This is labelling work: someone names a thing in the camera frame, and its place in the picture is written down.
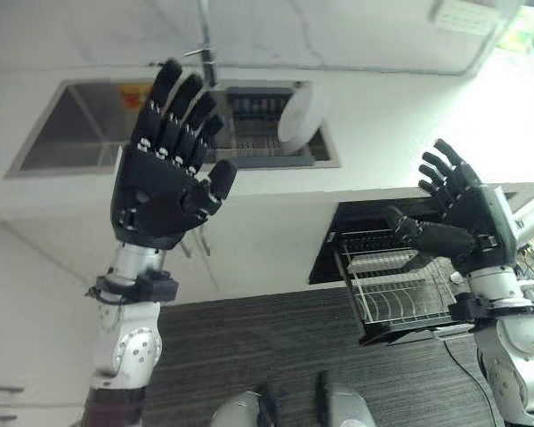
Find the cabinet door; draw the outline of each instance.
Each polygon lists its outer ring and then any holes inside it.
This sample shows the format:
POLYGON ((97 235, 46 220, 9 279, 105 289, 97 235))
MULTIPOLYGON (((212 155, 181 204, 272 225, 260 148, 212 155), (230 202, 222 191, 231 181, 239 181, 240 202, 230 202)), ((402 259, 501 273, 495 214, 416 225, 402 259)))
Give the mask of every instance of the cabinet door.
POLYGON ((312 289, 308 276, 335 210, 334 203, 226 204, 200 239, 220 292, 233 298, 312 289))

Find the black cable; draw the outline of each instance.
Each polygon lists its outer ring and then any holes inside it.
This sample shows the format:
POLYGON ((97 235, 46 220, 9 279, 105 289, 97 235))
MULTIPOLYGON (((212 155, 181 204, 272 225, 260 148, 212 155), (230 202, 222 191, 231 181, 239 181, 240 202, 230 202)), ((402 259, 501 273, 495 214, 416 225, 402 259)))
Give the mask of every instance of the black cable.
POLYGON ((471 378, 474 383, 477 385, 477 387, 479 387, 479 389, 481 389, 482 391, 482 394, 484 396, 484 398, 487 400, 487 405, 489 405, 489 409, 490 409, 490 416, 492 416, 492 423, 494 424, 495 427, 498 427, 498 424, 497 424, 497 418, 495 416, 495 413, 494 411, 492 410, 492 405, 490 404, 490 398, 489 398, 489 395, 487 394, 487 392, 482 388, 482 385, 481 383, 479 383, 479 381, 469 372, 467 371, 463 365, 461 365, 457 359, 455 359, 455 356, 453 356, 453 353, 451 352, 451 350, 449 349, 449 346, 447 345, 447 342, 446 341, 443 341, 443 345, 445 346, 445 350, 447 351, 447 354, 449 354, 449 357, 455 362, 455 365, 457 365, 458 367, 461 368, 461 370, 467 374, 467 376, 469 378, 471 378))

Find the wire dish rack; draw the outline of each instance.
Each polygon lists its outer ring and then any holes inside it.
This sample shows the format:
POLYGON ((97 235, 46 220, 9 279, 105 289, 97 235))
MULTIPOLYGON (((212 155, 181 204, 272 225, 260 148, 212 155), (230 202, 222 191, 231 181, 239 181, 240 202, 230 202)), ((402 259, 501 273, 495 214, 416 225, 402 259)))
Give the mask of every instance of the wire dish rack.
POLYGON ((448 309, 455 302, 448 259, 404 247, 391 230, 344 233, 336 240, 335 258, 359 320, 361 344, 455 323, 448 309))

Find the orange sticker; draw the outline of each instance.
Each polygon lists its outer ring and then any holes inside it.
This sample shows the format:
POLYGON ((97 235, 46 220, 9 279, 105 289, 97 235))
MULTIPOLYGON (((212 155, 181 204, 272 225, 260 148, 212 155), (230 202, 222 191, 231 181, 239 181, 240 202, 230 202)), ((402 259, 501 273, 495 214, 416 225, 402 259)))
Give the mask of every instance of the orange sticker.
POLYGON ((132 111, 138 111, 141 109, 141 105, 149 96, 151 83, 141 83, 137 85, 119 85, 118 92, 121 95, 121 99, 125 104, 125 107, 132 111))

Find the robotic hand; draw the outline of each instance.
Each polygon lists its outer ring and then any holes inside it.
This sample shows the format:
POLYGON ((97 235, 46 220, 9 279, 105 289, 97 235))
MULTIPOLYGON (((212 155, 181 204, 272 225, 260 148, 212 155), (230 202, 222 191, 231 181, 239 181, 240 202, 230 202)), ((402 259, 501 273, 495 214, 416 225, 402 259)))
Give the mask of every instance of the robotic hand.
POLYGON ((181 81, 181 74, 175 61, 164 64, 120 158, 110 218, 121 243, 88 293, 99 303, 101 325, 87 426, 139 425, 144 390, 162 352, 160 302, 172 301, 178 288, 162 271, 166 251, 218 211, 237 173, 222 160, 197 179, 223 122, 210 116, 215 101, 201 78, 181 81))
POLYGON ((523 297, 514 274, 514 220, 502 191, 483 184, 473 168, 445 141, 419 171, 419 187, 439 207, 442 224, 420 222, 391 206, 388 222, 401 241, 451 259, 471 293, 449 306, 458 321, 474 323, 479 363, 509 426, 534 425, 534 303, 523 297))

